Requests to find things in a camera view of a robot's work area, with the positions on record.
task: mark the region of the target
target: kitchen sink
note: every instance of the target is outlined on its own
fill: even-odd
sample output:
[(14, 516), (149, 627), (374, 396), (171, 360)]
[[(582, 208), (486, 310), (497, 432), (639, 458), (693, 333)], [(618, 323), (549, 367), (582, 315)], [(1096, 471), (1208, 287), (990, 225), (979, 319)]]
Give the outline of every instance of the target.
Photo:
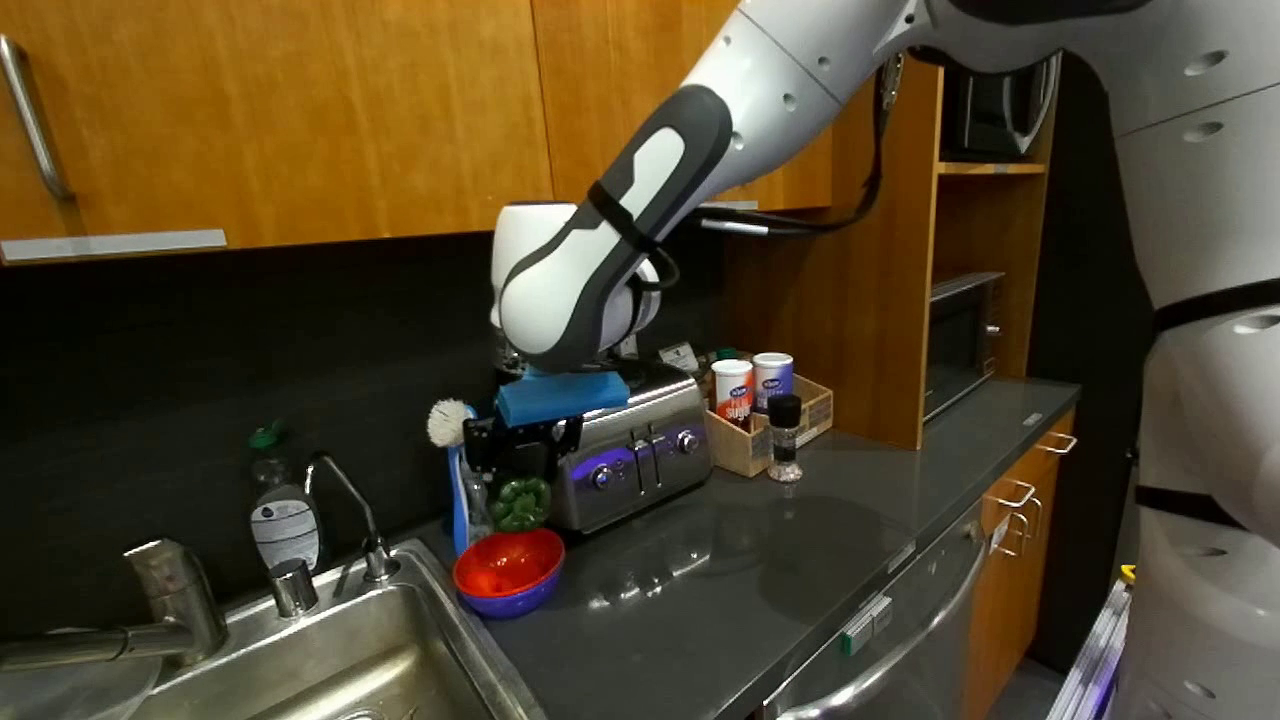
[(357, 561), (316, 577), (316, 594), (298, 616), (271, 594), (233, 609), (226, 643), (159, 673), (133, 716), (542, 716), (419, 539), (393, 542), (386, 578)]

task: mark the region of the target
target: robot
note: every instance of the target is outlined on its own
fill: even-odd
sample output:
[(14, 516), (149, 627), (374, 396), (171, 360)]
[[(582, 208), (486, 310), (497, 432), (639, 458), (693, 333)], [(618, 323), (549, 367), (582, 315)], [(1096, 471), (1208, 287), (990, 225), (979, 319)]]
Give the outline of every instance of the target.
[(655, 315), (647, 258), (718, 187), (800, 153), (894, 53), (976, 71), (1075, 53), (1112, 101), (1155, 309), (1138, 582), (1112, 716), (1280, 716), (1280, 27), (1275, 0), (743, 0), (556, 225), (503, 211), (497, 323), (582, 367)]

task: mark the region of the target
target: kitchen counter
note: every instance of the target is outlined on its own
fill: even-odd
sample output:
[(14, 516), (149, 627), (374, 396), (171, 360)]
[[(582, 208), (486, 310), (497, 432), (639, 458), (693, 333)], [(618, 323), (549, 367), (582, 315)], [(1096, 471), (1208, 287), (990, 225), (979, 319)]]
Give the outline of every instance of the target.
[(925, 452), (828, 432), (800, 484), (715, 471), (576, 539), (556, 594), (486, 627), (551, 720), (746, 716), (1073, 404), (1066, 383), (990, 378)]

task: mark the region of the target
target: red bowl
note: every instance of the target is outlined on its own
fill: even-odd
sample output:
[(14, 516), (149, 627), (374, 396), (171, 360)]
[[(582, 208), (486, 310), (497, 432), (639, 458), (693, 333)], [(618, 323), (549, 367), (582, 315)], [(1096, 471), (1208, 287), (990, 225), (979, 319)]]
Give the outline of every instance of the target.
[(549, 527), (497, 531), (453, 565), (453, 589), (478, 616), (524, 616), (549, 598), (565, 539)]

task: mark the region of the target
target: dishwasher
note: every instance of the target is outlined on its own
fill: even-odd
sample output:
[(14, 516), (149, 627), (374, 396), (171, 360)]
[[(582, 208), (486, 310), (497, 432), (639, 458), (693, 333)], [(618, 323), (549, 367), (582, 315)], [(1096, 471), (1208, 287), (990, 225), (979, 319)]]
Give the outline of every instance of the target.
[(938, 531), (888, 589), (811, 650), (756, 710), (760, 720), (962, 716), (968, 598), (983, 566), (979, 507)]

